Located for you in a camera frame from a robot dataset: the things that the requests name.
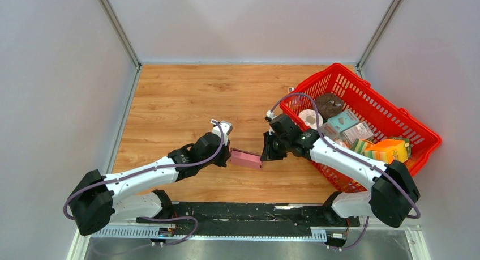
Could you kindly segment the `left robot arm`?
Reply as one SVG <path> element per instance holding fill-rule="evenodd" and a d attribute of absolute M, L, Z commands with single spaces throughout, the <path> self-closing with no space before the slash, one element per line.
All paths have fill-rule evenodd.
<path fill-rule="evenodd" d="M 68 197 L 64 215 L 76 223 L 82 236 L 96 233 L 110 222 L 133 214 L 126 204 L 137 193 L 193 177 L 211 164 L 225 167 L 230 157 L 229 145 L 227 135 L 208 132 L 195 143 L 129 171 L 105 175 L 97 169 L 89 171 Z"/>

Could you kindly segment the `pink paper box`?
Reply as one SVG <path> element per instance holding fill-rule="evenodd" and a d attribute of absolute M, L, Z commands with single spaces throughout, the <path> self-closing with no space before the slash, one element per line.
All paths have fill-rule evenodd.
<path fill-rule="evenodd" d="M 230 162 L 251 169 L 262 169 L 263 167 L 260 155 L 236 148 L 230 150 Z"/>

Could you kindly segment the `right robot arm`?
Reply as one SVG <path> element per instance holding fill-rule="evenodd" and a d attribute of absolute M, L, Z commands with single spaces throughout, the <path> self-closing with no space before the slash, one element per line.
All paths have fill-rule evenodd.
<path fill-rule="evenodd" d="M 351 216 L 374 216 L 385 225 L 398 228 L 406 218 L 419 219 L 416 205 L 420 193 L 407 167 L 394 160 L 390 163 L 362 156 L 340 146 L 315 129 L 302 131 L 285 114 L 269 111 L 270 125 L 264 133 L 261 161 L 282 160 L 288 154 L 326 165 L 364 187 L 363 192 L 333 193 L 325 202 L 323 218 L 338 225 Z"/>

